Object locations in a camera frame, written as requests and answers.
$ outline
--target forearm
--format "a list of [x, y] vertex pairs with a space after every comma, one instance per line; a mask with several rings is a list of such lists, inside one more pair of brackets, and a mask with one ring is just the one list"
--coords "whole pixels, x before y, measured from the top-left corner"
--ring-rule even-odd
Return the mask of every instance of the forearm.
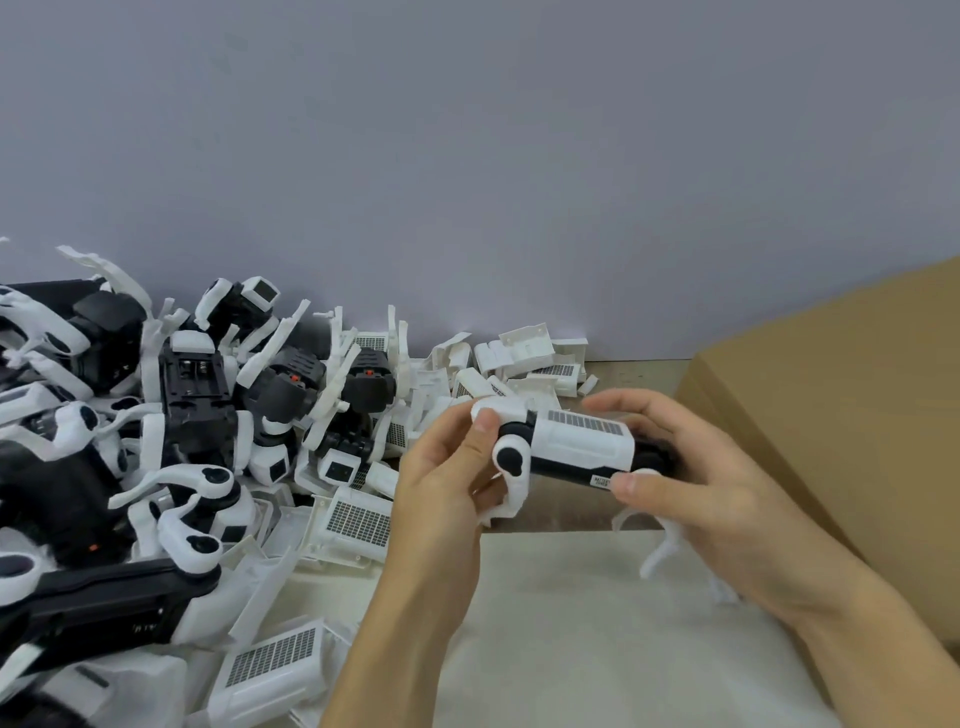
[[848, 614], [799, 632], [848, 728], [957, 725], [960, 667], [878, 576], [867, 580]]
[[427, 728], [433, 725], [447, 640], [425, 618], [415, 589], [377, 588], [321, 728]]

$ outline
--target vent grille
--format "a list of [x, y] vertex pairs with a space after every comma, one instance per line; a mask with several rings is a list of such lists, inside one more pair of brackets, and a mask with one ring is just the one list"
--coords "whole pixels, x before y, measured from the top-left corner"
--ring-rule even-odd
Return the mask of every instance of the vent grille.
[[353, 478], [353, 482], [350, 483], [350, 488], [355, 491], [360, 490], [367, 484], [367, 473], [370, 472], [370, 463], [364, 463], [357, 469], [357, 475]]
[[386, 546], [390, 539], [390, 516], [352, 503], [337, 503], [326, 530], [365, 544]]
[[407, 432], [403, 425], [390, 423], [390, 429], [387, 430], [387, 445], [393, 445], [397, 448], [407, 448]]
[[535, 375], [548, 375], [548, 376], [573, 376], [573, 365], [572, 364], [554, 364], [552, 367], [543, 367], [542, 369], [535, 369]]
[[564, 412], [561, 409], [551, 409], [546, 413], [546, 419], [552, 423], [563, 423], [564, 425], [573, 425], [575, 427], [583, 427], [584, 429], [595, 429], [599, 432], [609, 432], [611, 435], [623, 434], [623, 424], [621, 423], [616, 423], [611, 420], [599, 420], [595, 417], [575, 415], [573, 412]]
[[386, 336], [357, 336], [353, 343], [361, 349], [376, 349], [378, 352], [387, 350]]
[[226, 687], [232, 688], [267, 672], [305, 660], [313, 653], [316, 639], [317, 628], [313, 627], [237, 655], [230, 668]]

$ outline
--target left hand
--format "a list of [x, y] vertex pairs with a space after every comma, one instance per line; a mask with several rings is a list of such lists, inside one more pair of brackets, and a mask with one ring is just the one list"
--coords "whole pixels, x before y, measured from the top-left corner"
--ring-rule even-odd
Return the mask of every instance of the left hand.
[[471, 426], [471, 407], [444, 412], [400, 461], [379, 588], [414, 590], [424, 616], [447, 640], [467, 615], [480, 577], [478, 515], [507, 492], [503, 478], [492, 479], [499, 419], [485, 409]]

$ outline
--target cardboard box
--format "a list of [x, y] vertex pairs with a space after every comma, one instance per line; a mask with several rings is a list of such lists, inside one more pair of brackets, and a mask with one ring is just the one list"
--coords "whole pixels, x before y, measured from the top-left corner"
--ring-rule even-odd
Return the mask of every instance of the cardboard box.
[[960, 257], [699, 353], [678, 399], [960, 655]]

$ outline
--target hand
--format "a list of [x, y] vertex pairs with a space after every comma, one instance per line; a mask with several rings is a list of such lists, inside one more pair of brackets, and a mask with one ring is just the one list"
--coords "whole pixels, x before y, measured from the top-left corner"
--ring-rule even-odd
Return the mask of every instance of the hand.
[[451, 407], [400, 461], [390, 547], [381, 584], [419, 590], [421, 608], [447, 639], [460, 626], [480, 576], [477, 517], [503, 500], [492, 480], [499, 419], [472, 402]]
[[844, 616], [873, 574], [817, 526], [733, 439], [666, 395], [614, 389], [584, 399], [593, 412], [632, 412], [631, 430], [670, 440], [682, 480], [617, 475], [612, 492], [638, 511], [685, 526], [713, 571], [756, 604], [800, 628]]

